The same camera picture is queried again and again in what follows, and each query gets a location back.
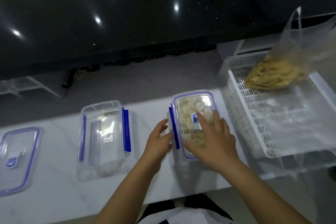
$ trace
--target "blue label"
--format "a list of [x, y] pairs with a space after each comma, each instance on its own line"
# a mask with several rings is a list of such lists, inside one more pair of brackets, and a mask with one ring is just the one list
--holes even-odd
[[9, 167], [9, 168], [11, 168], [11, 167], [15, 167], [17, 161], [18, 161], [18, 158], [17, 158], [17, 157], [10, 158], [10, 159], [8, 160], [8, 162], [7, 162], [6, 167]]
[[193, 128], [195, 130], [202, 130], [202, 127], [200, 125], [200, 122], [199, 122], [195, 112], [191, 115], [191, 118], [192, 118]]

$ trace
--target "black pants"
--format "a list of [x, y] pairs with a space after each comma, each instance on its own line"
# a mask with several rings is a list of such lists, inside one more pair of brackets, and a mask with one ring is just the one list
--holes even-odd
[[[208, 198], [205, 194], [197, 194], [197, 195], [191, 195], [187, 196], [185, 198], [184, 202], [185, 207], [189, 208], [195, 208], [195, 209], [206, 209], [206, 210], [211, 210], [215, 213], [220, 214], [221, 216], [228, 218], [232, 220], [231, 216], [227, 214], [223, 209], [221, 209], [218, 205], [216, 205], [210, 198]], [[138, 223], [145, 217], [154, 214], [154, 213], [159, 213], [165, 210], [170, 210], [174, 209], [175, 205], [172, 200], [167, 200], [167, 201], [161, 201], [153, 204], [149, 204], [145, 211], [143, 212], [142, 217], [138, 221]]]

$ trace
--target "black glossy surface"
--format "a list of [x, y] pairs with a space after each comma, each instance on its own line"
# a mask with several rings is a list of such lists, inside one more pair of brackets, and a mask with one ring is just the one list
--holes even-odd
[[[315, 12], [335, 11], [336, 2]], [[0, 0], [0, 79], [266, 35], [284, 24], [256, 0]]]

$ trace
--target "clear plastic container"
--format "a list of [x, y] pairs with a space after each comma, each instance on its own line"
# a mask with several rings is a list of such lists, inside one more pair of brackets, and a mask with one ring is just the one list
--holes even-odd
[[191, 141], [202, 146], [205, 141], [204, 132], [199, 124], [196, 112], [201, 113], [209, 124], [213, 124], [213, 111], [216, 110], [213, 94], [209, 90], [194, 90], [174, 95], [170, 117], [173, 124], [177, 149], [182, 146], [183, 154], [188, 159], [195, 159], [183, 146], [183, 141]]
[[112, 174], [131, 151], [128, 110], [113, 100], [84, 107], [81, 117], [80, 180]]
[[7, 132], [0, 142], [0, 196], [26, 190], [34, 172], [41, 129]]

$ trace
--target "forearm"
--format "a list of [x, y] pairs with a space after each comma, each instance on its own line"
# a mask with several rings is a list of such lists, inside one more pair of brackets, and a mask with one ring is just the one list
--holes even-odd
[[92, 224], [135, 224], [155, 172], [140, 159]]
[[226, 163], [220, 173], [241, 195], [258, 224], [310, 223], [243, 162]]

